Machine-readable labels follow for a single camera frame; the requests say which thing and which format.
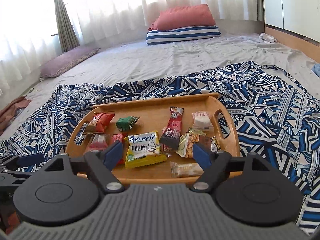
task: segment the brown cloth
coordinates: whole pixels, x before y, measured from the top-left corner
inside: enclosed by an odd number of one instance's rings
[[[0,111],[0,135],[9,126],[11,119],[16,115],[18,109],[23,109],[31,100],[25,99],[26,96],[18,97]]]

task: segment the white bedsheet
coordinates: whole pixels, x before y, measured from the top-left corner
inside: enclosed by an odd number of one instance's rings
[[[259,35],[225,34],[205,40],[148,46],[145,41],[101,51],[63,75],[46,79],[28,94],[32,102],[5,130],[0,140],[8,139],[61,84],[104,83],[185,75],[217,66],[253,60],[259,65],[277,65],[291,73],[314,97],[320,98],[320,79],[310,69],[316,63],[300,51],[279,43],[263,43]],[[267,70],[294,85],[282,71]]]

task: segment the blue gripper pad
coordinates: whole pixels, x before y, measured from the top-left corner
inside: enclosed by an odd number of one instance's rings
[[[115,141],[111,146],[105,149],[102,154],[106,154],[104,157],[103,164],[107,167],[109,171],[117,165],[119,160],[122,158],[123,145],[120,141]]]
[[[209,153],[203,150],[198,143],[195,143],[192,148],[193,158],[205,170],[211,166]]]
[[[20,156],[17,160],[17,166],[23,168],[35,164],[40,164],[45,162],[44,156],[42,153],[34,153],[30,155]]]

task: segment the candy wrapper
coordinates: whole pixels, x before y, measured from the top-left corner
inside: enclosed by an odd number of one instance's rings
[[[164,127],[162,129],[162,134],[164,134],[164,131],[165,131],[166,127]],[[170,157],[173,153],[175,153],[176,151],[173,150],[172,148],[170,148],[169,146],[167,145],[164,145],[164,144],[161,144],[162,146],[162,152],[167,155],[167,157]]]
[[[110,136],[107,134],[95,134],[89,148],[91,150],[104,150],[108,147],[107,141],[109,138]]]
[[[170,147],[172,150],[177,150],[179,148],[183,108],[172,106],[170,107],[170,112],[171,117],[160,138],[160,143]]]
[[[213,125],[210,121],[210,116],[208,112],[200,111],[192,113],[193,116],[193,126],[194,130],[200,131],[213,131]]]
[[[200,131],[193,130],[186,133],[185,136],[181,136],[180,145],[177,153],[184,158],[193,158],[192,148],[195,143],[201,143],[212,152],[220,150],[219,144],[215,137],[208,137],[202,135]]]
[[[114,116],[115,114],[96,114],[84,129],[83,134],[104,133],[105,128],[109,125]]]
[[[116,122],[116,126],[121,132],[129,131],[134,124],[138,121],[139,116],[129,116],[124,118],[119,118],[119,120]]]
[[[111,143],[114,143],[115,141],[120,141],[120,142],[124,142],[124,138],[127,136],[127,134],[124,133],[118,133],[118,134],[114,134],[111,138]],[[121,160],[119,160],[118,165],[119,164],[124,164],[124,159],[122,158]]]
[[[200,176],[203,173],[198,163],[177,164],[170,162],[170,167],[173,178]]]
[[[135,168],[167,160],[167,156],[161,154],[157,131],[128,135],[125,139],[130,144],[125,160],[126,168]]]

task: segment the white curtain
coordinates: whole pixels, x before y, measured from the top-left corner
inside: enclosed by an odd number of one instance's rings
[[[55,33],[54,0],[0,0],[1,106],[32,85],[23,87],[27,76],[37,73],[30,79],[37,80],[39,66],[56,57]]]
[[[161,10],[206,3],[215,19],[257,20],[257,0],[64,0],[80,44],[130,35]]]
[[[206,3],[215,19],[257,20],[257,0],[64,0],[80,44],[145,37],[161,10]],[[54,0],[0,0],[0,108],[61,53]]]

